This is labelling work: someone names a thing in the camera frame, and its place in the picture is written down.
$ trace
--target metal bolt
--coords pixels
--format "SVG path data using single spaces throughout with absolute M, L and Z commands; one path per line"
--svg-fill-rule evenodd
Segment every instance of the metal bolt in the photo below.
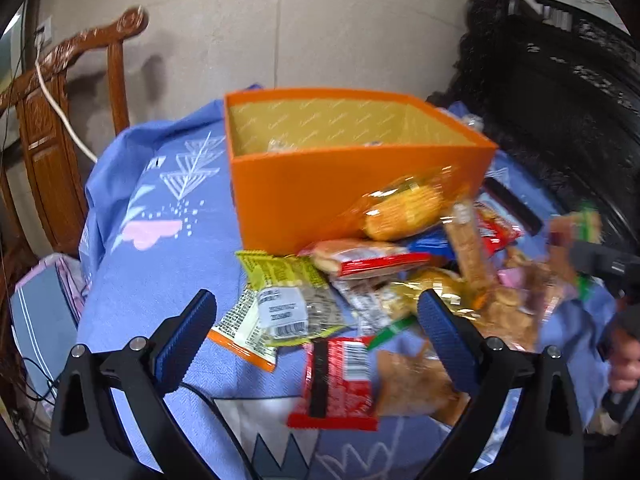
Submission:
M 146 337 L 138 336 L 129 341 L 129 348 L 136 352 L 142 350 L 146 346 Z
M 562 352 L 555 345 L 548 346 L 546 348 L 546 353 L 548 353 L 553 359 L 559 359 L 562 357 Z
M 488 337 L 485 341 L 486 345 L 491 350 L 502 350 L 504 348 L 504 342 L 499 337 L 491 336 Z
M 71 349 L 71 357 L 80 357 L 82 354 L 84 354 L 85 350 L 86 347 L 84 345 L 75 345 Z

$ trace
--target finger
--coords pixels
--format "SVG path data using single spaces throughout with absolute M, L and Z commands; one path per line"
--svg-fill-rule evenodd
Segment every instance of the finger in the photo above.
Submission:
M 611 339 L 614 354 L 625 359 L 640 360 L 640 341 L 631 337 L 625 330 L 615 329 Z
M 626 364 L 618 364 L 611 368 L 610 377 L 636 381 L 640 379 L 640 363 L 638 361 L 627 361 Z
M 638 386 L 638 381 L 609 380 L 609 388 L 615 394 L 622 394 Z

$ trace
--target barcode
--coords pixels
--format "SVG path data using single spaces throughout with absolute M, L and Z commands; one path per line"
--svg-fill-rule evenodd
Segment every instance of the barcode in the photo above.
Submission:
M 277 326 L 273 328 L 273 336 L 275 338 L 291 337 L 294 335 L 307 335 L 308 328 L 306 321 L 299 321 L 288 325 Z
M 345 381 L 368 381 L 369 359 L 364 343 L 345 341 L 342 361 L 342 378 Z

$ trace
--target cardboard box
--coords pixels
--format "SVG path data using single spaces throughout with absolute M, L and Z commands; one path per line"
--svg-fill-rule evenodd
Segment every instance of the cardboard box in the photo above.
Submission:
M 455 184 L 475 193 L 496 149 L 473 129 L 402 94 L 243 91 L 226 95 L 225 108 L 242 243 L 276 255 L 319 239 L 361 237 L 337 217 L 404 176 L 453 165 Z

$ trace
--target tile grout line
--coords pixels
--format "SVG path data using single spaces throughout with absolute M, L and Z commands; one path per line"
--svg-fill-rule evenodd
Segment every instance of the tile grout line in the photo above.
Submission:
M 278 87 L 278 51 L 280 46 L 280 0 L 276 1 L 276 38 L 273 49 L 273 87 Z

